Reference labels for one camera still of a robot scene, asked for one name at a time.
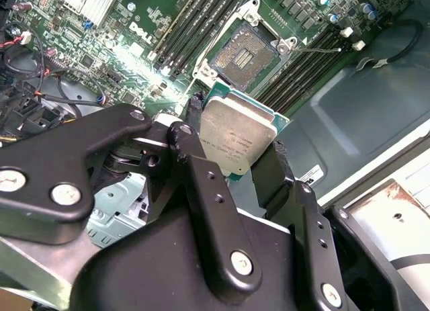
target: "chip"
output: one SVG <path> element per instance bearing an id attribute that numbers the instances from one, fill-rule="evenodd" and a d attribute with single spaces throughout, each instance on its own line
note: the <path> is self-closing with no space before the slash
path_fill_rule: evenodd
<path id="1" fill-rule="evenodd" d="M 291 7 L 291 9 L 288 11 L 288 13 L 291 15 L 296 15 L 299 11 L 300 11 L 300 6 L 299 6 L 299 4 L 295 3 Z"/>
<path id="2" fill-rule="evenodd" d="M 303 22 L 307 17 L 308 17 L 307 12 L 306 12 L 306 11 L 302 11 L 302 12 L 300 12 L 300 13 L 296 16 L 296 21 L 297 21 L 297 22 Z"/>
<path id="3" fill-rule="evenodd" d="M 91 65 L 93 64 L 94 59 L 92 59 L 90 56 L 88 56 L 87 54 L 84 55 L 84 57 L 81 60 L 81 64 L 84 65 L 85 67 L 89 68 L 91 67 Z"/>
<path id="4" fill-rule="evenodd" d="M 293 3 L 294 3 L 294 0 L 283 0 L 282 6 L 285 7 L 286 9 L 288 9 L 291 6 L 291 4 L 293 4 Z"/>
<path id="5" fill-rule="evenodd" d="M 276 57 L 277 52 L 270 43 L 244 23 L 218 51 L 210 67 L 236 89 L 246 91 Z"/>
<path id="6" fill-rule="evenodd" d="M 132 103 L 134 101 L 134 95 L 127 91 L 122 97 L 122 101 L 124 103 Z"/>

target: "blue connector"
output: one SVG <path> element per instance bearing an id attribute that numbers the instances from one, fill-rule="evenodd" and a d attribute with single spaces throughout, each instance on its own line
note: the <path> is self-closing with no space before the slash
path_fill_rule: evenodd
<path id="1" fill-rule="evenodd" d="M 84 30 L 89 30 L 89 29 L 91 29 L 91 27 L 93 26 L 93 23 L 91 22 L 91 21 L 86 21 L 84 24 L 83 24 L 83 29 Z"/>

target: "cpu processor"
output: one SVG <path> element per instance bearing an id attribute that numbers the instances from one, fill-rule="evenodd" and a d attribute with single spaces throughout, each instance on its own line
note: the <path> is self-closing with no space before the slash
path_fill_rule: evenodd
<path id="1" fill-rule="evenodd" d="M 238 181 L 287 126 L 288 119 L 217 82 L 205 99 L 200 141 L 206 157 Z"/>
<path id="2" fill-rule="evenodd" d="M 210 67 L 235 89 L 245 92 L 276 58 L 270 42 L 245 22 L 217 52 Z"/>

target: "dell logo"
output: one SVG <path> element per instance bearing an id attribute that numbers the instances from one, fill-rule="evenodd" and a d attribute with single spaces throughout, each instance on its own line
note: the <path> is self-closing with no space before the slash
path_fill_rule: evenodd
<path id="1" fill-rule="evenodd" d="M 141 37 L 143 41 L 150 44 L 153 37 L 151 35 L 148 36 L 148 32 L 145 32 L 142 28 L 140 28 L 136 22 L 132 22 L 128 28 L 133 32 L 136 32 L 136 34 Z"/>

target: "motherboard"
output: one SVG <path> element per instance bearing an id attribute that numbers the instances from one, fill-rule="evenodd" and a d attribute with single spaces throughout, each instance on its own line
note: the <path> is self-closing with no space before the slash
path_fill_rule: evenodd
<path id="1" fill-rule="evenodd" d="M 112 104 L 178 114 L 190 95 L 222 81 L 290 114 L 412 2 L 17 0 L 31 7 L 16 7 L 9 21 L 38 32 L 47 65 L 85 71 Z"/>

